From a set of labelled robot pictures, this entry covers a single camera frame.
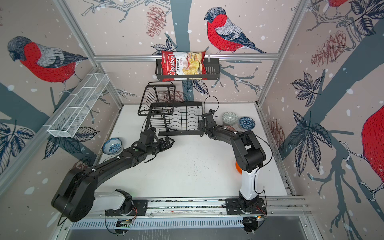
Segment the black wire dish rack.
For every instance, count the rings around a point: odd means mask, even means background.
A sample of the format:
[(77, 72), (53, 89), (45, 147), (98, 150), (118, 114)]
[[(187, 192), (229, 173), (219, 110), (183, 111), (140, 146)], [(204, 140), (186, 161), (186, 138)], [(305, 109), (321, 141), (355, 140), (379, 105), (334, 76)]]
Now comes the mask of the black wire dish rack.
[(155, 128), (158, 136), (202, 136), (202, 114), (203, 103), (185, 102), (171, 82), (148, 83), (138, 110), (146, 118), (142, 130)]

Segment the blue triangle patterned bowl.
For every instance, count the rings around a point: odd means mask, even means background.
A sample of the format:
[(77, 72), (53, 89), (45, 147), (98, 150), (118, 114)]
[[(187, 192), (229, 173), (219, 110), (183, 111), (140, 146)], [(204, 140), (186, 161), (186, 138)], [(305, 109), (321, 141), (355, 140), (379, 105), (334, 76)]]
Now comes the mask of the blue triangle patterned bowl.
[(256, 126), (256, 122), (250, 117), (241, 117), (238, 121), (239, 127), (243, 130), (252, 130)]

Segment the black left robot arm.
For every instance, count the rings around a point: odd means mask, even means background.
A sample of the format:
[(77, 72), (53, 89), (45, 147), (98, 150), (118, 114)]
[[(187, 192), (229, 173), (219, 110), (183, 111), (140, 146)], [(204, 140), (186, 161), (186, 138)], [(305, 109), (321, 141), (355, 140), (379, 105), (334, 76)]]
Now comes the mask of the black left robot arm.
[(100, 185), (120, 172), (145, 162), (147, 156), (156, 157), (158, 153), (170, 149), (174, 142), (169, 137), (158, 138), (154, 128), (141, 132), (140, 139), (116, 157), (95, 167), (70, 170), (51, 201), (52, 207), (71, 222), (78, 222), (95, 209), (95, 191)]

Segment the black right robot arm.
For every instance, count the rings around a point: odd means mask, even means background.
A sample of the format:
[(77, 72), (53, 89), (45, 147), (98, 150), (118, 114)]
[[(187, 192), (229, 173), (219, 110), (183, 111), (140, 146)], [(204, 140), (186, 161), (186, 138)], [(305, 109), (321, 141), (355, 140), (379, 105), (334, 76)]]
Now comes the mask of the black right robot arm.
[(203, 131), (210, 139), (222, 141), (232, 146), (236, 163), (242, 170), (242, 186), (239, 191), (240, 208), (250, 213), (261, 203), (257, 193), (259, 170), (267, 155), (257, 136), (252, 131), (237, 132), (218, 125), (214, 120), (215, 111), (203, 114), (198, 130)]

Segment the green patterned ceramic bowl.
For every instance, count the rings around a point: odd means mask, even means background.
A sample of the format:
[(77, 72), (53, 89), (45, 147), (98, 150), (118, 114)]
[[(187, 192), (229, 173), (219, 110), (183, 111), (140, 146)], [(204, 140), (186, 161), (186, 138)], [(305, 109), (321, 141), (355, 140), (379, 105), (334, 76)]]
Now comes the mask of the green patterned ceramic bowl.
[(239, 117), (234, 112), (225, 112), (222, 115), (222, 121), (225, 125), (233, 126), (238, 123)]

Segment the blue floral ceramic bowl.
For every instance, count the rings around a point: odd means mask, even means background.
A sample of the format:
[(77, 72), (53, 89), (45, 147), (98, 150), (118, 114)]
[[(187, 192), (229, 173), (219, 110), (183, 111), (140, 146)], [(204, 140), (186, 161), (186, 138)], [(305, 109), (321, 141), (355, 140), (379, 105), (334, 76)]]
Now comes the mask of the blue floral ceramic bowl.
[(114, 155), (121, 150), (122, 145), (120, 138), (111, 138), (103, 144), (102, 151), (106, 155)]

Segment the orange plastic bowl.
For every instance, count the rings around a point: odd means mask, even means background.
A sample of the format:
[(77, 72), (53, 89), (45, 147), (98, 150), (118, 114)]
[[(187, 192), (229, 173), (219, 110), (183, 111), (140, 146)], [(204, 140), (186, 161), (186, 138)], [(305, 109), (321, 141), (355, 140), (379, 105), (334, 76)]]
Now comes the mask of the orange plastic bowl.
[(238, 165), (238, 163), (236, 163), (236, 169), (237, 171), (242, 174), (242, 169), (240, 168), (240, 166)]

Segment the red cassava chips bag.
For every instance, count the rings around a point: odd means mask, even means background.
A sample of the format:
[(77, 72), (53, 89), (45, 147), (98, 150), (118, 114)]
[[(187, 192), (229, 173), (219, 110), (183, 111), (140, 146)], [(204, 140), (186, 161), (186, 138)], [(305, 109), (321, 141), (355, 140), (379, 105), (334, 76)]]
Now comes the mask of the red cassava chips bag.
[(206, 52), (170, 52), (161, 53), (162, 76), (205, 75), (204, 59)]

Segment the black wall shelf basket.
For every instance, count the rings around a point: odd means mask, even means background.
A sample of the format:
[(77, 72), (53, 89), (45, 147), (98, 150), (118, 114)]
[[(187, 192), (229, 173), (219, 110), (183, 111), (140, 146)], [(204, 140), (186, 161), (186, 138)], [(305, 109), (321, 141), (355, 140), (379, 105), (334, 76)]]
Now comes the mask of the black wall shelf basket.
[(159, 81), (165, 81), (170, 79), (171, 81), (181, 81), (181, 80), (218, 80), (220, 78), (220, 59), (219, 58), (209, 58), (204, 60), (204, 66), (206, 69), (205, 75), (182, 75), (182, 76), (171, 76), (163, 75), (163, 68), (161, 64), (162, 60), (157, 59), (155, 74)]

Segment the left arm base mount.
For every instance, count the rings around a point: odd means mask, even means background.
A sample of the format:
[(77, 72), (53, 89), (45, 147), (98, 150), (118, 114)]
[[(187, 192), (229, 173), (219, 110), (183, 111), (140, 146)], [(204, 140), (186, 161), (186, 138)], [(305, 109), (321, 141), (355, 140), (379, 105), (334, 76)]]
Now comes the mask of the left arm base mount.
[(141, 217), (146, 215), (148, 200), (131, 200), (126, 202), (117, 210), (106, 210), (106, 217)]

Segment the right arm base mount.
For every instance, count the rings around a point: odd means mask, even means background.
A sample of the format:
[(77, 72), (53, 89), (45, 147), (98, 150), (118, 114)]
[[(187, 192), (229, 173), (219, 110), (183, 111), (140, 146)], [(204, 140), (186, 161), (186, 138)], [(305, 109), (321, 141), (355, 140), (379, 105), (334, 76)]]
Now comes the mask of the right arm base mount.
[(265, 215), (267, 213), (267, 206), (262, 198), (226, 199), (222, 207), (226, 209), (228, 215)]

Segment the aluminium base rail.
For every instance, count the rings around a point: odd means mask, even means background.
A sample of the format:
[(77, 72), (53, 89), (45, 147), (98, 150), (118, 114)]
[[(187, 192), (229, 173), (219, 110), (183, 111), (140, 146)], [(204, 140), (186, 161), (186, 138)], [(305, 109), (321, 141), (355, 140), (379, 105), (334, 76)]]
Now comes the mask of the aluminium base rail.
[(260, 197), (257, 206), (250, 210), (241, 209), (237, 198), (171, 198), (171, 199), (134, 199), (133, 209), (124, 213), (122, 210), (99, 210), (90, 212), (87, 218), (107, 214), (108, 217), (220, 217), (234, 216), (306, 216), (310, 215), (306, 201), (302, 197)]

